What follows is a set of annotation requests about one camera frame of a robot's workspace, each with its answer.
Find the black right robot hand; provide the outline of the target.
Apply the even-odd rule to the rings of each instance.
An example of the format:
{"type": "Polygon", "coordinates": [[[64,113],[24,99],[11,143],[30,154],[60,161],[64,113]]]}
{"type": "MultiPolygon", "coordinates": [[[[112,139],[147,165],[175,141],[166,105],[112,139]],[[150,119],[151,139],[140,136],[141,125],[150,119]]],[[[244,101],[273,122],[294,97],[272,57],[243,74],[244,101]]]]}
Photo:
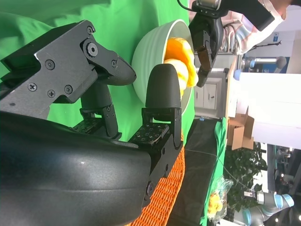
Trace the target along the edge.
{"type": "Polygon", "coordinates": [[[137,219],[183,146],[175,68],[149,77],[141,127],[120,140],[109,86],[136,79],[88,20],[54,28],[2,59],[0,223],[123,226],[137,219]]]}

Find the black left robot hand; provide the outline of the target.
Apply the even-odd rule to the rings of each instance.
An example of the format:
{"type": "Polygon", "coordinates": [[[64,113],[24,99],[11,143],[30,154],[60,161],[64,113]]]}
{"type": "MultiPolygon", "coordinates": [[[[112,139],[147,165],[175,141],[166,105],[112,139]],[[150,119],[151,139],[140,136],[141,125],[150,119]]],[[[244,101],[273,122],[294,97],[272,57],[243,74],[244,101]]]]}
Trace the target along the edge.
{"type": "Polygon", "coordinates": [[[189,30],[194,52],[200,61],[197,86],[201,88],[207,81],[222,44],[222,21],[197,13],[190,22],[189,30]]]}

